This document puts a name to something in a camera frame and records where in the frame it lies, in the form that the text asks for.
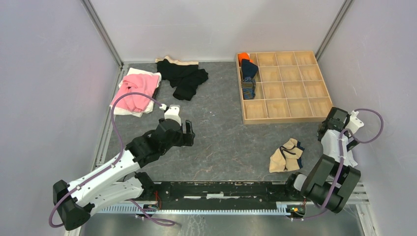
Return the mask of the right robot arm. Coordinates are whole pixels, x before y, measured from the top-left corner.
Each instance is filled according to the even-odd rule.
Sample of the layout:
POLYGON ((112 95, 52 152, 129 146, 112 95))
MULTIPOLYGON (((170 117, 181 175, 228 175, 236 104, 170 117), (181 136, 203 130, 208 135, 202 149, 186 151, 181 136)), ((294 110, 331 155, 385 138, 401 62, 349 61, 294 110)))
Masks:
POLYGON ((323 154, 308 175, 296 172, 290 176, 284 187, 287 199, 296 201, 303 196, 334 213, 342 210, 361 177, 352 153, 359 144, 352 134, 363 127, 357 115, 330 109, 317 131, 323 154))

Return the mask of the white black garment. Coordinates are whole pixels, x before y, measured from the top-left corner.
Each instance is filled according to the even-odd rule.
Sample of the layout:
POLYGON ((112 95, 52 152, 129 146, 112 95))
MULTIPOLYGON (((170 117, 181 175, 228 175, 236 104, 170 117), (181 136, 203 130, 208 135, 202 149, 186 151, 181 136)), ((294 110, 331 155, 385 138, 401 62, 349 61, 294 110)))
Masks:
POLYGON ((358 163, 355 161, 353 157, 353 153, 351 150, 347 150, 347 146, 343 145, 343 159, 344 159, 344 165, 350 166, 350 167, 356 167, 358 163))

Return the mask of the navy striped boxer underwear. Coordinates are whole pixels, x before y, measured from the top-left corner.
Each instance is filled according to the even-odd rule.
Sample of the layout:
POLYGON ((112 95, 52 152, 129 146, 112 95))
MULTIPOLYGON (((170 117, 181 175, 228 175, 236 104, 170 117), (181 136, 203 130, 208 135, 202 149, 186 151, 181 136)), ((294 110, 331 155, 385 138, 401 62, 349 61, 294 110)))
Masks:
POLYGON ((244 77, 241 80, 241 90, 244 100, 253 100, 256 96, 256 81, 252 77, 244 77))

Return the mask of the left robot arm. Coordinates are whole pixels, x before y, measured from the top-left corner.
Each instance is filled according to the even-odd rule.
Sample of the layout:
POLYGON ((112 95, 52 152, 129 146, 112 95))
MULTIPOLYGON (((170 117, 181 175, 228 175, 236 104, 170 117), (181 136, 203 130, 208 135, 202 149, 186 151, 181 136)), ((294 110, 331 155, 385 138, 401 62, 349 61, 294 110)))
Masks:
POLYGON ((151 199, 154 186, 149 177, 136 174, 122 183, 118 180, 158 160, 172 147, 193 146, 194 138, 190 120, 179 124, 161 118, 155 130, 134 138, 103 166, 69 183, 57 181, 53 185, 52 212, 58 213, 60 225, 71 231, 108 206, 138 197, 145 201, 151 199))

